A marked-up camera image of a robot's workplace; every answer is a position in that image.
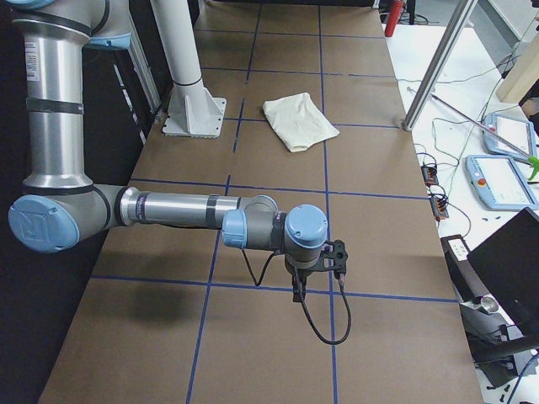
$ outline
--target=gray floor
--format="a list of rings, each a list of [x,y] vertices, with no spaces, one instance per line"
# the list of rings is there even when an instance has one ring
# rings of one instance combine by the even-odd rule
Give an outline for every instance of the gray floor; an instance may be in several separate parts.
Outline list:
[[[457,4],[458,0],[417,0],[416,13],[425,16],[429,25],[445,26]],[[488,5],[480,1],[470,21],[494,63],[499,63],[511,52],[515,38],[500,21],[489,17],[488,11]]]

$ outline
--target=robotic arm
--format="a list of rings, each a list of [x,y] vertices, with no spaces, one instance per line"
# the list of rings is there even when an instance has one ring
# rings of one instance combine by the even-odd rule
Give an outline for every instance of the robotic arm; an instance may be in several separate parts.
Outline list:
[[[344,297],[344,244],[327,241],[327,218],[315,206],[299,205],[286,213],[265,196],[142,192],[94,184],[86,176],[82,48],[129,47],[128,0],[6,1],[13,8],[13,23],[24,33],[26,51],[32,173],[24,180],[25,196],[13,203],[8,214],[13,234],[25,246],[55,253],[100,231],[136,223],[216,229],[226,246],[285,254],[294,301],[302,303],[307,318],[304,298],[311,273],[333,271]],[[152,0],[152,6],[175,84],[177,114],[171,114],[175,121],[170,126],[190,136],[214,136],[204,130],[216,129],[215,120],[221,121],[216,117],[222,116],[224,107],[217,108],[219,98],[212,98],[203,87],[187,3]],[[172,13],[184,26],[182,46],[170,45],[170,35],[164,32],[172,23]],[[178,52],[188,54],[180,57]]]

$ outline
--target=white table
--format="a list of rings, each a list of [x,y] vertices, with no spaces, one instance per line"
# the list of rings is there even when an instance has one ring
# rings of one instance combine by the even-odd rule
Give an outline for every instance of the white table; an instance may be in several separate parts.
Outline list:
[[[408,110],[414,99],[414,93],[409,91],[408,88],[417,90],[419,82],[407,82],[402,79],[416,81],[423,78],[444,30],[445,27],[398,25],[393,37],[387,38],[387,45],[391,54],[395,75],[401,80],[399,81],[399,89],[406,110]],[[472,28],[465,28],[438,81],[451,82],[454,80],[466,79],[485,72],[487,73],[465,82],[438,83],[435,86],[435,93],[461,112],[470,117],[477,118],[482,107],[489,99],[491,92],[497,85],[499,85],[501,76],[498,69],[495,67],[495,64],[490,59],[490,56],[475,31]],[[494,93],[488,103],[487,112],[494,112],[513,106],[515,105],[500,103]],[[504,114],[516,118],[525,118],[522,110],[518,106],[504,111]],[[451,112],[445,106],[431,98],[425,105],[425,108],[412,131],[414,142],[418,144],[416,150],[417,152],[424,152],[422,147],[424,146],[426,152],[434,156],[439,164],[441,162],[454,164],[456,162],[454,159],[451,159],[451,157],[448,157],[435,149],[432,131],[432,122],[435,118],[452,121],[464,120],[462,117]],[[441,150],[457,157],[461,153],[463,156],[486,154],[482,145],[481,130],[474,127],[472,124],[466,123],[454,125],[437,120],[435,122],[435,128],[437,133],[437,146]],[[472,134],[469,142],[464,151],[462,151],[471,130]],[[419,155],[419,161],[422,162],[423,159],[424,156]],[[426,157],[425,162],[431,162],[431,160]],[[526,176],[531,172],[525,164],[519,164],[519,167],[521,167]],[[474,249],[511,219],[516,212],[485,210],[465,177],[462,159],[461,164],[456,170],[445,165],[439,166],[438,178],[440,184],[447,192],[450,191],[450,179],[453,173],[455,175],[449,201],[464,210],[470,217],[472,228],[466,237],[466,242],[471,249]],[[539,184],[534,184],[531,188],[534,193],[539,196]],[[440,223],[438,229],[440,237],[454,234],[463,235],[466,233],[468,222],[464,215],[452,207],[448,208],[448,213],[450,218]],[[488,381],[482,372],[478,372],[478,378],[482,385],[485,401],[499,402],[501,393],[503,393],[503,391],[500,390],[501,388],[497,391],[488,391],[486,390]],[[539,375],[525,377],[520,383],[519,390],[513,398],[512,403],[524,400],[539,402],[538,386]]]

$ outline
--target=green object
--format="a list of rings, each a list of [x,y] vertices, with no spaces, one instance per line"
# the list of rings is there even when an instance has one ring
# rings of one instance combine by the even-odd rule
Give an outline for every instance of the green object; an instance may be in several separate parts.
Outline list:
[[[536,177],[537,173],[539,173],[539,158],[535,156],[529,156],[528,162],[533,167],[533,171],[531,172],[531,176],[528,178],[528,181],[531,181],[533,178]]]

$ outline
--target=blue joint cap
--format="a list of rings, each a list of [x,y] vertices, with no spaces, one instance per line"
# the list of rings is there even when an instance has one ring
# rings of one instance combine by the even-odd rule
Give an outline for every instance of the blue joint cap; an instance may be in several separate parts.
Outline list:
[[[286,216],[285,231],[300,247],[320,248],[328,239],[328,218],[316,206],[299,205]]]
[[[94,36],[86,44],[87,48],[100,49],[102,51],[122,51],[131,46],[131,32],[115,36]]]
[[[56,0],[6,0],[6,3],[11,4],[12,7],[20,10],[36,10],[53,4]]]
[[[56,253],[80,240],[77,222],[60,204],[45,196],[25,195],[9,208],[9,226],[26,247]]]
[[[247,245],[247,217],[241,209],[229,210],[222,219],[222,241],[227,247],[244,249]]]

